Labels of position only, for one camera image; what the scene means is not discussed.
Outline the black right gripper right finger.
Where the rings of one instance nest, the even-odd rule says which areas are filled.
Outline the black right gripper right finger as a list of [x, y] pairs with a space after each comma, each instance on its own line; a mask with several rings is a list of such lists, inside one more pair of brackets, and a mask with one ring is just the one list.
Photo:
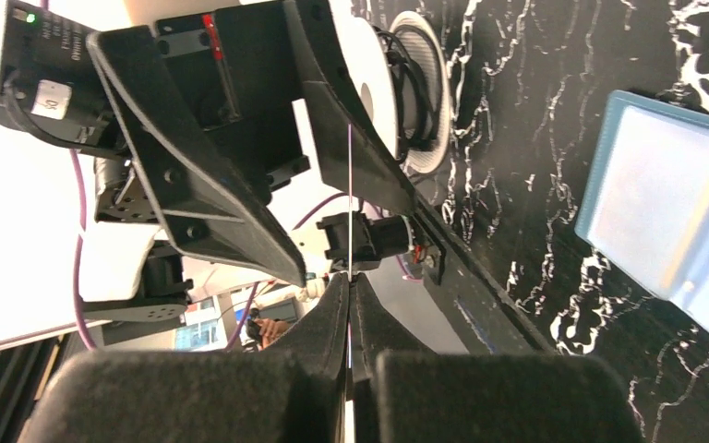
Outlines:
[[549, 353], [432, 352], [349, 286], [358, 442], [639, 442], [624, 388], [601, 361]]

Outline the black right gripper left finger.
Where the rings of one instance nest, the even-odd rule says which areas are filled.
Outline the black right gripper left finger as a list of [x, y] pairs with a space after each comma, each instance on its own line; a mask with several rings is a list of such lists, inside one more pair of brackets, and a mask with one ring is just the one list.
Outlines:
[[340, 442], [349, 281], [266, 350], [92, 351], [66, 362], [27, 442]]

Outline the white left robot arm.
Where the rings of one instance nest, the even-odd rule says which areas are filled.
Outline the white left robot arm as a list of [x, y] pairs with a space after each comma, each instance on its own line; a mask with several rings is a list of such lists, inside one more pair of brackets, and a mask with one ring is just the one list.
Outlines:
[[22, 1], [6, 5], [0, 125], [83, 155], [101, 181], [83, 298], [139, 291], [157, 233], [173, 254], [302, 284], [355, 269], [342, 231], [327, 245], [288, 234], [273, 191], [308, 167], [293, 104], [303, 101], [322, 182], [410, 213], [413, 192], [362, 103], [349, 60], [378, 32], [327, 1], [267, 1], [98, 32]]

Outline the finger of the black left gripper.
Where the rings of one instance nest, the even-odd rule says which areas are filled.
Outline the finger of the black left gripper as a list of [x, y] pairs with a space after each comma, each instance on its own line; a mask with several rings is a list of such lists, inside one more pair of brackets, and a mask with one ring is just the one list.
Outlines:
[[237, 150], [219, 149], [188, 109], [147, 26], [95, 31], [92, 62], [151, 207], [183, 255], [302, 285], [306, 265], [267, 207], [270, 190]]
[[283, 3], [324, 184], [400, 215], [414, 186], [367, 116], [349, 75], [327, 1]]

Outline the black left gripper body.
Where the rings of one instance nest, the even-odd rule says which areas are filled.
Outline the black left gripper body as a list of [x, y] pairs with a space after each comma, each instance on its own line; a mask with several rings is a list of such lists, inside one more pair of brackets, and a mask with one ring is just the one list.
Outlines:
[[287, 3], [95, 30], [9, 1], [0, 126], [132, 165], [144, 187], [276, 190], [309, 167]]

